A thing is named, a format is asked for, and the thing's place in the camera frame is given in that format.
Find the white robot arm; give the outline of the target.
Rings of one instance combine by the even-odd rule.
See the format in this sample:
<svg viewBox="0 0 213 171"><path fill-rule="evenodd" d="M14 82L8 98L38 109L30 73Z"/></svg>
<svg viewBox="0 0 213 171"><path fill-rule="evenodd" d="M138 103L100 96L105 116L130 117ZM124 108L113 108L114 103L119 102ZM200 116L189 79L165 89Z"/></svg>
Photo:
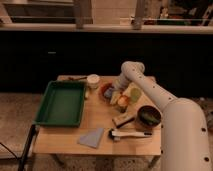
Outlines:
<svg viewBox="0 0 213 171"><path fill-rule="evenodd" d="M123 62L113 87L121 90L134 82L161 111L161 171L213 171L202 108L193 100L176 97L144 71L142 62Z"/></svg>

